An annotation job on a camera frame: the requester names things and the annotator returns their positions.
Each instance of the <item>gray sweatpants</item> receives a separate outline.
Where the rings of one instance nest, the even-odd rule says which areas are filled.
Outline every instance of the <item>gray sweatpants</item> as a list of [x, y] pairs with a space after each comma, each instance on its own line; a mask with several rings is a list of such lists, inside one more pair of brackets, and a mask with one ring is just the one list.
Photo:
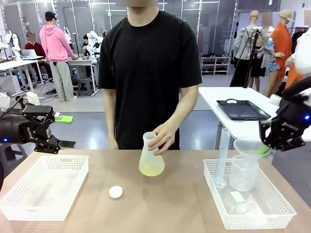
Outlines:
[[68, 64], [66, 62], [57, 62], [56, 66], [54, 66], [53, 62], [50, 62], [50, 67], [59, 100], [73, 100], [73, 86]]

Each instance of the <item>black cap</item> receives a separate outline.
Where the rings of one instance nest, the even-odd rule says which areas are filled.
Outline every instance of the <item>black cap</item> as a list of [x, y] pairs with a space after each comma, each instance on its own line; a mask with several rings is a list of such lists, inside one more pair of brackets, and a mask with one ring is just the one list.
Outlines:
[[55, 18], [55, 20], [57, 20], [56, 14], [55, 14], [54, 12], [47, 11], [47, 12], [45, 13], [45, 19], [46, 19], [47, 21], [52, 21], [52, 19], [54, 19], [54, 18]]

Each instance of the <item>brown table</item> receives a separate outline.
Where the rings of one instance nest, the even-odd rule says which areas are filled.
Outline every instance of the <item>brown table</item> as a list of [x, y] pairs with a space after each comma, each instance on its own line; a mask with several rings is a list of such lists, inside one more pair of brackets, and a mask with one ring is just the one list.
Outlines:
[[[311, 209], [277, 170], [265, 161], [260, 168], [297, 211], [286, 230], [227, 231], [203, 175], [203, 159], [217, 151], [170, 151], [158, 177], [138, 169], [140, 151], [65, 150], [89, 155], [89, 173], [64, 222], [7, 221], [0, 212], [1, 233], [308, 233]], [[230, 151], [229, 156], [236, 155]], [[4, 181], [0, 198], [41, 156], [33, 153]], [[123, 187], [118, 200], [109, 197]]]

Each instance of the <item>seated person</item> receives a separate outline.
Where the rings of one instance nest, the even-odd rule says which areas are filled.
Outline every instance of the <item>seated person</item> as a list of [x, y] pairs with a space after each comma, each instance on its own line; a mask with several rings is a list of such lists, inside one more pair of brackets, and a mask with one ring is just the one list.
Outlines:
[[[41, 59], [45, 59], [46, 54], [42, 48], [42, 45], [35, 41], [35, 34], [28, 33], [27, 38], [28, 38], [28, 43], [25, 45], [25, 49], [26, 50], [35, 50], [35, 53], [37, 54], [37, 56], [43, 57]], [[46, 69], [49, 80], [51, 83], [53, 83], [54, 81], [53, 81], [52, 71], [51, 71], [51, 67], [50, 67], [49, 63], [39, 60], [38, 64], [40, 67], [44, 67]], [[40, 74], [39, 74], [39, 70], [38, 70], [37, 65], [32, 64], [32, 67], [35, 69], [35, 73], [37, 74], [37, 77], [39, 79]]]
[[[87, 35], [83, 36], [84, 42], [82, 45], [82, 49], [84, 50], [84, 56], [90, 56], [89, 52], [86, 50], [87, 46], [88, 46], [88, 37]], [[91, 77], [91, 67], [86, 67], [86, 76], [88, 78]]]

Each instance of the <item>maroon sweater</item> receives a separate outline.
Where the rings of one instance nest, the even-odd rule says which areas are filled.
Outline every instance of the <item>maroon sweater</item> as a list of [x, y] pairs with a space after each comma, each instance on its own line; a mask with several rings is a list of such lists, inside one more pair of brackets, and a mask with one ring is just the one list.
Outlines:
[[35, 43], [35, 45], [30, 44], [29, 42], [25, 45], [26, 50], [35, 50], [37, 56], [46, 58], [45, 52], [42, 48], [42, 45], [39, 43]]

